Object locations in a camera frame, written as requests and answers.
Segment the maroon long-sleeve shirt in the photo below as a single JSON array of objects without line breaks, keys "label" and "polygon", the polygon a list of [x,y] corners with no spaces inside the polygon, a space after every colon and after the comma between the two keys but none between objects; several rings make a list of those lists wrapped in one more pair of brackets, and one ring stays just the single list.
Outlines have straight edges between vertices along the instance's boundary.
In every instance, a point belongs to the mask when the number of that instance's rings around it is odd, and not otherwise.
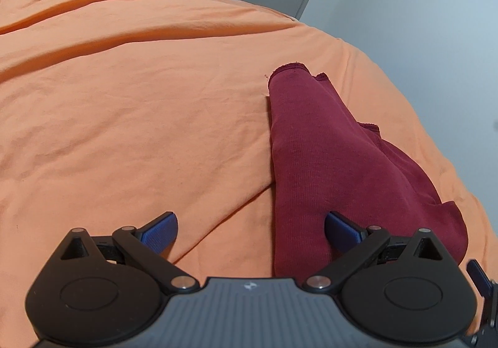
[{"label": "maroon long-sleeve shirt", "polygon": [[291,63],[272,73],[268,89],[278,277],[304,281],[338,258],[324,233],[330,211],[397,236],[429,228],[463,260],[468,236],[457,205],[442,201],[421,166],[376,125],[357,121],[325,74]]}]

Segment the orange bed sheet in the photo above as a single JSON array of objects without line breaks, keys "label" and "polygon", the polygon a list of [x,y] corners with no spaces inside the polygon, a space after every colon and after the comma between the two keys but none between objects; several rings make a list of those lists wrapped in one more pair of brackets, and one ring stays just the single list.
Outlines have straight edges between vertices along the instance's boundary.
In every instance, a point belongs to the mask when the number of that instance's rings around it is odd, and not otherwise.
[{"label": "orange bed sheet", "polygon": [[25,297],[73,228],[108,235],[173,211],[165,256],[184,271],[277,276],[268,83],[291,63],[421,166],[463,216],[459,264],[496,277],[485,209],[354,46],[235,0],[1,0],[2,346],[36,342]]}]

